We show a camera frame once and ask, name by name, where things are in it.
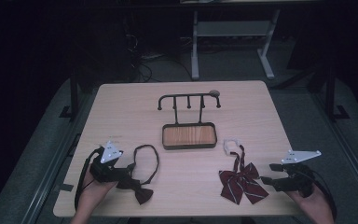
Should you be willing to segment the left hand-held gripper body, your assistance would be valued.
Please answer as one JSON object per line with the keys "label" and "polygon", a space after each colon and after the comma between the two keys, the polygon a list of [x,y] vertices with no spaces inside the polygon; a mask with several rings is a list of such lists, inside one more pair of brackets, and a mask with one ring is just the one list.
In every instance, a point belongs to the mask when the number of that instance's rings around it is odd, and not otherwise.
{"label": "left hand-held gripper body", "polygon": [[98,182],[120,181],[127,175],[126,168],[115,167],[123,151],[118,150],[112,141],[100,147],[97,153],[98,156],[93,160],[89,171]]}

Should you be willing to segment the white metal desk frame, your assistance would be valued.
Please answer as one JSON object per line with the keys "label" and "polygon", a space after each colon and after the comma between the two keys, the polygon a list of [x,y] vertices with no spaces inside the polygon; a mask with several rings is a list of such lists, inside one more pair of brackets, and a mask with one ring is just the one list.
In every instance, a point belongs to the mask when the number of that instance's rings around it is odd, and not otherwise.
{"label": "white metal desk frame", "polygon": [[265,75],[268,79],[274,79],[275,75],[269,64],[268,51],[280,16],[280,10],[276,9],[269,21],[200,21],[198,12],[193,15],[192,50],[191,50],[191,78],[200,78],[198,39],[200,37],[239,37],[239,36],[264,36],[265,43],[257,50],[257,55]]}

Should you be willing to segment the striped dark red bow tie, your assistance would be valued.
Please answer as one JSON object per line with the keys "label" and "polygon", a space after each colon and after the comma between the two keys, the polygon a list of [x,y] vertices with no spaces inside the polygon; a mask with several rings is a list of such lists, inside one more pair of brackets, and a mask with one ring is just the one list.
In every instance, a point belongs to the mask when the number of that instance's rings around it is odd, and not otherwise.
{"label": "striped dark red bow tie", "polygon": [[245,164],[244,146],[237,139],[225,139],[223,147],[227,155],[236,159],[231,170],[218,172],[223,186],[221,196],[235,204],[241,203],[243,195],[251,204],[267,198],[268,192],[256,182],[260,178],[256,167],[251,162]]}

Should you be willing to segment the person's right hand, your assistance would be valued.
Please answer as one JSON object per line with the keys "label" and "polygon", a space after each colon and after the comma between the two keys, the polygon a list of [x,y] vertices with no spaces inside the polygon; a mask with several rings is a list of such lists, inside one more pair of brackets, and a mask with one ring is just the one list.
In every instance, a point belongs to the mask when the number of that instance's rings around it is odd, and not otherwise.
{"label": "person's right hand", "polygon": [[315,213],[319,210],[329,208],[324,194],[315,185],[312,185],[312,194],[306,198],[302,197],[298,191],[286,191],[286,194],[299,206],[304,213]]}

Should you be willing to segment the black metal stand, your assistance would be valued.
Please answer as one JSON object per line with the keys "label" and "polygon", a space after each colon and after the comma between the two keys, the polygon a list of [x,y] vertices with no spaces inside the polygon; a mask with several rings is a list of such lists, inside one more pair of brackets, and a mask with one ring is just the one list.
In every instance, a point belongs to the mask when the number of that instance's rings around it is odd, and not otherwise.
{"label": "black metal stand", "polygon": [[66,105],[60,114],[61,118],[74,120],[78,113],[78,74],[74,70],[69,78],[70,81],[70,104]]}
{"label": "black metal stand", "polygon": [[336,73],[332,66],[327,69],[325,112],[333,122],[337,119],[348,119],[350,116],[342,105],[335,105]]}

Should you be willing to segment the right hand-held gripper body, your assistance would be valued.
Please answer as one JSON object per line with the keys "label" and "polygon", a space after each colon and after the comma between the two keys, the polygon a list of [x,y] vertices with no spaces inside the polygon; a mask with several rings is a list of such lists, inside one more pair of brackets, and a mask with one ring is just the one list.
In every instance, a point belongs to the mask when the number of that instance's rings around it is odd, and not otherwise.
{"label": "right hand-held gripper body", "polygon": [[282,191],[299,191],[303,198],[309,197],[313,192],[312,183],[315,177],[312,170],[303,164],[303,161],[321,156],[316,151],[293,151],[289,150],[282,159],[282,170],[288,174],[283,179]]}

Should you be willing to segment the black hook rack wooden base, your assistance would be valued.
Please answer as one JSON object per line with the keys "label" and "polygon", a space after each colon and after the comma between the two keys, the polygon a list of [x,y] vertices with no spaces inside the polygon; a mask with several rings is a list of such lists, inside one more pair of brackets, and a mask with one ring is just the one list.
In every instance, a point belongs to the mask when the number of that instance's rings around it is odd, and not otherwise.
{"label": "black hook rack wooden base", "polygon": [[[162,110],[162,101],[172,99],[174,123],[162,126],[162,145],[166,150],[214,148],[217,144],[217,132],[213,122],[203,122],[205,98],[212,97],[216,107],[220,108],[220,96],[213,97],[209,92],[165,94],[158,99],[158,111]],[[186,99],[186,108],[191,109],[191,99],[199,99],[199,118],[197,122],[180,123],[178,116],[178,99]]]}

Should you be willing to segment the person's left hand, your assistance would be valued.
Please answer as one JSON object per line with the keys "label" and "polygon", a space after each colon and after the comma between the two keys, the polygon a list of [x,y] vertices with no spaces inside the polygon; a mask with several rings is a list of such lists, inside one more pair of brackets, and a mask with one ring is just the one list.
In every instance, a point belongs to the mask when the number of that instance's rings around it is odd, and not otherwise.
{"label": "person's left hand", "polygon": [[87,171],[84,178],[80,205],[95,205],[103,201],[107,193],[117,185],[117,182],[99,182],[94,179],[90,171]]}

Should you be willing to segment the grey tape strip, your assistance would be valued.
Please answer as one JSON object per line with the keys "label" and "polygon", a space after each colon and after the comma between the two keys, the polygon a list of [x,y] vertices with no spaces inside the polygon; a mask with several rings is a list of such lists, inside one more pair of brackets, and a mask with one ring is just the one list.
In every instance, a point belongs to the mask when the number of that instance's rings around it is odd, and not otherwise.
{"label": "grey tape strip", "polygon": [[73,185],[60,184],[60,185],[56,185],[53,190],[56,192],[59,192],[60,190],[71,192],[73,187],[74,187]]}

